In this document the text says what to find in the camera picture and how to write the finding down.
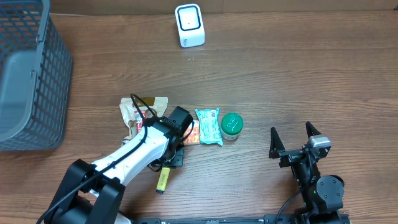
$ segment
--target food packet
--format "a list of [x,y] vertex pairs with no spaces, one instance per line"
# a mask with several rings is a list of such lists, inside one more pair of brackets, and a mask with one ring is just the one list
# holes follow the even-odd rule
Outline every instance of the food packet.
[[218,125],[219,110],[219,108],[216,110],[195,110],[199,119],[200,143],[217,143],[223,146],[223,138],[221,137],[220,126]]
[[184,141],[184,145],[188,146],[188,145],[192,145],[192,144],[200,144],[200,140],[199,140],[199,136],[200,136],[200,131],[199,131],[199,121],[194,120],[193,121],[194,125],[192,127],[192,124],[187,128],[187,130],[184,133],[184,136],[188,135],[189,132],[191,132],[191,128],[192,132],[191,134],[188,136],[188,138]]
[[[159,117],[163,116],[169,102],[167,97],[143,97],[142,100],[144,100]],[[142,115],[144,115],[144,118],[150,118],[152,116],[144,104],[137,99],[136,103]],[[129,128],[129,136],[125,137],[123,140],[123,143],[127,143],[141,130],[144,121],[141,119],[136,107],[132,104],[131,98],[122,98],[119,107],[122,112],[124,124]]]

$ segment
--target green container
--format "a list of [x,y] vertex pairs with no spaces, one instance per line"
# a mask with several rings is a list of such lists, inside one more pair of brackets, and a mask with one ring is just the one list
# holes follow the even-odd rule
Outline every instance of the green container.
[[243,128],[243,119],[237,113],[229,113],[221,122],[221,135],[226,140],[234,140]]

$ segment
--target label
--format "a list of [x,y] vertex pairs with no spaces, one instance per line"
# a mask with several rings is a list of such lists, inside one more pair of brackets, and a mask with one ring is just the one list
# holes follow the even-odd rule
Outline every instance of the label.
[[199,136],[201,144],[217,143],[223,146],[223,138],[218,125],[218,114],[220,109],[216,110],[195,110],[199,119]]
[[[141,110],[142,115],[144,116],[144,119],[146,118],[146,112],[145,110]],[[142,128],[142,125],[144,125],[144,121],[142,120],[141,116],[139,115],[138,111],[134,111],[134,114],[136,115],[136,123],[137,123],[137,133]]]
[[238,136],[239,136],[239,134],[235,134],[235,135],[226,134],[222,128],[220,128],[220,131],[221,131],[221,136],[222,136],[225,140],[235,140],[235,139],[237,139]]
[[200,139],[199,139],[199,121],[193,121],[194,125],[192,127],[192,124],[187,128],[187,130],[184,133],[184,136],[186,136],[187,134],[189,134],[189,132],[191,132],[191,128],[192,132],[191,134],[188,136],[188,138],[184,141],[185,145],[190,145],[190,144],[200,144]]

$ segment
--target orange package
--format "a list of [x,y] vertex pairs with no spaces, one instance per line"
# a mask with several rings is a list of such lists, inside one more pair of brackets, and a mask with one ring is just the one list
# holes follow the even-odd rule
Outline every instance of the orange package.
[[[194,125],[191,134],[189,137],[184,141],[185,145],[191,145],[191,144],[200,144],[200,139],[199,139],[199,121],[194,120]],[[187,130],[184,133],[184,136],[189,134],[191,131],[192,124],[187,128]]]

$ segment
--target gray plastic basket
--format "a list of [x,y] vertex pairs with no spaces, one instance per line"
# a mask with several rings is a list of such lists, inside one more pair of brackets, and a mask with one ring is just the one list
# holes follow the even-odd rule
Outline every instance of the gray plastic basket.
[[49,0],[0,0],[0,150],[63,141],[72,57],[49,15]]

